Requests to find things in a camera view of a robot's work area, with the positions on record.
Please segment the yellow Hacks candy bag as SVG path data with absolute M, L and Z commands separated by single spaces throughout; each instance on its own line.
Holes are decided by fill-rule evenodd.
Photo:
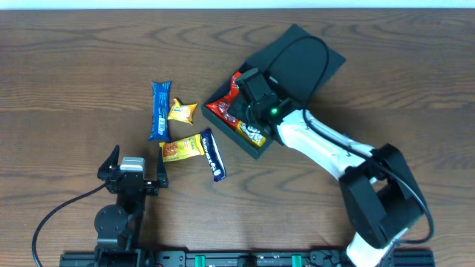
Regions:
M 255 148 L 260 148 L 266 142 L 266 138 L 257 128 L 247 125 L 242 121 L 238 122 L 235 132 Z

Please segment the dark blue Cadbury chocolate bar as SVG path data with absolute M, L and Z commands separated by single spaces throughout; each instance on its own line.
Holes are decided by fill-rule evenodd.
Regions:
M 226 168 L 210 128 L 200 132 L 200 138 L 209 166 L 212 170 L 213 180 L 219 182 L 226 177 Z

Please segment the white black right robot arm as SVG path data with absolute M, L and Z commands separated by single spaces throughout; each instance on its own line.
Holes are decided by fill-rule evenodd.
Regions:
M 257 68 L 236 76 L 231 85 L 238 90 L 231 115 L 337 179 L 356 231 L 346 248 L 354 266 L 381 265 L 421 216 L 432 221 L 399 149 L 391 144 L 374 148 L 333 130 L 294 99 L 280 99 Z

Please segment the red Hacks candy bag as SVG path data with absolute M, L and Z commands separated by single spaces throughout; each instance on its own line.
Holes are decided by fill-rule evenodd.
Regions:
M 206 107 L 219 119 L 225 122 L 226 125 L 229 126 L 233 131 L 237 128 L 239 119 L 231 115 L 228 112 L 228 109 L 231 107 L 231 103 L 234 98 L 240 93 L 238 86 L 235 84 L 235 80 L 241 75 L 242 73 L 238 71 L 231 77 L 229 92 L 225 96 L 214 102 L 206 104 Z

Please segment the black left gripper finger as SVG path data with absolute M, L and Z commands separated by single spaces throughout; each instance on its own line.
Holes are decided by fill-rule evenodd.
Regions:
M 100 165 L 98 171 L 109 171 L 110 168 L 117 165 L 119 159 L 119 145 L 115 145 L 108 158 Z
M 157 181 L 158 182 L 167 182 L 168 176 L 166 173 L 166 167 L 163 161 L 163 150 L 159 147 L 158 158 L 157 158 L 157 169 L 156 169 Z

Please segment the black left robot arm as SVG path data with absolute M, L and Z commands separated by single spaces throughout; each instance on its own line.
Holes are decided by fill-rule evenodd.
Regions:
M 154 266 L 152 251 L 140 248 L 138 239 L 145 212 L 145 198 L 155 197 L 168 186 L 163 152 L 158 151 L 155 180 L 145 178 L 145 160 L 125 157 L 119 160 L 117 145 L 101 164 L 97 177 L 108 192 L 117 196 L 112 205 L 102 208 L 94 219 L 97 245 L 93 266 Z

